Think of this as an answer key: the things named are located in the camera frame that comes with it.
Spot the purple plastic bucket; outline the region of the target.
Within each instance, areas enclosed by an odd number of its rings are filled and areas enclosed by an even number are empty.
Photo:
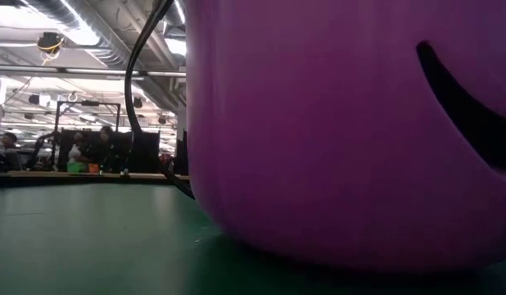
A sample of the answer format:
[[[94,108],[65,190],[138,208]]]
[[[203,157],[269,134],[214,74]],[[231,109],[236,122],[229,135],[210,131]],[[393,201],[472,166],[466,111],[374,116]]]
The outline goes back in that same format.
[[[194,198],[300,261],[506,260],[506,0],[187,0]]]

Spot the person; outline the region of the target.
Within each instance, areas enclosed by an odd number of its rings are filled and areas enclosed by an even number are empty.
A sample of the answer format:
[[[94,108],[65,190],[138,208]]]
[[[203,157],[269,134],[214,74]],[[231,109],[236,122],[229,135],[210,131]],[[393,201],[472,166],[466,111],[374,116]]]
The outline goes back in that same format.
[[[4,156],[4,165],[8,170],[20,170],[21,162],[19,156],[19,149],[16,146],[17,137],[10,132],[2,135],[1,144],[2,149],[0,153]]]
[[[77,133],[75,133],[73,140],[74,140],[74,143],[68,153],[68,162],[69,163],[89,162],[89,159],[84,155],[84,150],[86,147],[86,139],[85,139],[84,135],[80,132],[77,132]]]
[[[104,172],[112,172],[114,167],[115,145],[114,131],[109,126],[103,126],[99,133],[99,141],[90,148],[89,160],[99,166]]]

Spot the silver ceiling pipe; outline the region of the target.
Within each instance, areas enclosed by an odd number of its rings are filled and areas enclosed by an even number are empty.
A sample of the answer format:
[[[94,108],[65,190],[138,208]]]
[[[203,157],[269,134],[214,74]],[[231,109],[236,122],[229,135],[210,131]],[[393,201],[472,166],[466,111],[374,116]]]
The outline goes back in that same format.
[[[41,77],[93,77],[99,76],[103,78],[124,78],[125,70],[113,69],[94,69],[94,68],[72,68],[59,66],[15,66],[0,65],[0,75],[37,75]],[[168,70],[134,70],[132,73],[134,78],[144,77],[168,77],[168,78],[185,78],[187,74],[181,71]]]

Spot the round ceiling device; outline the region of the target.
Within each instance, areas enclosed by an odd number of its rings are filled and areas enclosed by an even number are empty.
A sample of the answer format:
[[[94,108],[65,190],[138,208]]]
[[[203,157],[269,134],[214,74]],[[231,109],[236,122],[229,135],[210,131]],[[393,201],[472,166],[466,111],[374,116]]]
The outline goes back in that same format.
[[[63,35],[55,32],[43,32],[37,40],[37,48],[47,54],[57,54],[65,42]]]

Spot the black background frame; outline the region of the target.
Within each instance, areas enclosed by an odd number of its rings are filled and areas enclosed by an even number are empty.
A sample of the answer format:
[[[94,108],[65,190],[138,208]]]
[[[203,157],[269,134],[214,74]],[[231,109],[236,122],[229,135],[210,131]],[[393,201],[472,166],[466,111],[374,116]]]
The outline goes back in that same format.
[[[114,102],[98,102],[98,101],[91,101],[91,100],[85,100],[85,101],[81,101],[81,102],[58,101],[56,103],[56,115],[55,115],[55,122],[53,125],[53,129],[55,131],[58,131],[61,116],[64,115],[69,109],[71,109],[71,107],[74,107],[76,104],[79,104],[82,107],[115,107],[116,108],[115,124],[112,125],[112,129],[115,132],[119,131],[121,104],[114,103]],[[67,105],[67,108],[64,111],[61,111],[61,107],[63,105]]]

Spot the black aluminium table frame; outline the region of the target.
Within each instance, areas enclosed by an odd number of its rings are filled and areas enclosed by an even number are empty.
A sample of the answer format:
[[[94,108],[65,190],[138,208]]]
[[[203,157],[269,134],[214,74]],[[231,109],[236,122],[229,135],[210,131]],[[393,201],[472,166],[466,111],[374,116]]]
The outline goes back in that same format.
[[[173,185],[167,179],[94,179],[94,178],[0,178],[0,188],[79,184],[151,184]]]

